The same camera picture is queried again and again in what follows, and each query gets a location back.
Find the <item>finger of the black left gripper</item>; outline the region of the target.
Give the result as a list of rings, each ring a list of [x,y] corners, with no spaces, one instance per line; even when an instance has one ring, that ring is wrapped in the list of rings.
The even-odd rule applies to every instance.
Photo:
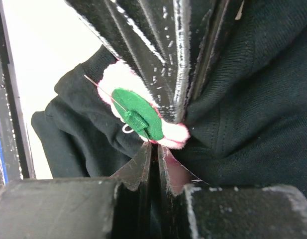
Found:
[[[174,0],[68,0],[83,23],[145,85],[169,123],[184,114]]]
[[[185,106],[201,95],[234,25],[241,17],[243,0],[197,0],[191,24],[191,69]]]

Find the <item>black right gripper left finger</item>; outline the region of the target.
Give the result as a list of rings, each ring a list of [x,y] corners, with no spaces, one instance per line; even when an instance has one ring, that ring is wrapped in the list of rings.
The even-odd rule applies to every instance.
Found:
[[[22,180],[0,191],[0,239],[147,239],[151,145],[112,176]]]

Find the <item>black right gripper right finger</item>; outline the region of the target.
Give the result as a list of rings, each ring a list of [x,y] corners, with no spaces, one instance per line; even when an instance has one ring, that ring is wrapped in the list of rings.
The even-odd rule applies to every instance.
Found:
[[[157,148],[165,239],[307,239],[307,199],[289,185],[213,187]]]

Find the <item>pink flower brooch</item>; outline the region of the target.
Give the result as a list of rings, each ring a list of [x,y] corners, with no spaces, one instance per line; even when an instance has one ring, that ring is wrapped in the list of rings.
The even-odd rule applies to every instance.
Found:
[[[122,61],[110,64],[98,82],[89,76],[85,78],[95,85],[101,100],[123,122],[124,133],[135,132],[143,141],[171,149],[185,146],[190,137],[187,127],[182,123],[168,123],[162,118],[161,107],[127,64]]]

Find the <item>black garment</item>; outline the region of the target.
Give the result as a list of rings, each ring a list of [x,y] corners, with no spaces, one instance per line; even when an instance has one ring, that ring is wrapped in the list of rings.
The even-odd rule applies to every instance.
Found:
[[[96,93],[114,57],[101,47],[65,74],[31,124],[51,174],[110,176],[142,146]],[[307,195],[307,0],[251,0],[205,90],[188,107],[175,158],[213,185],[281,183]]]

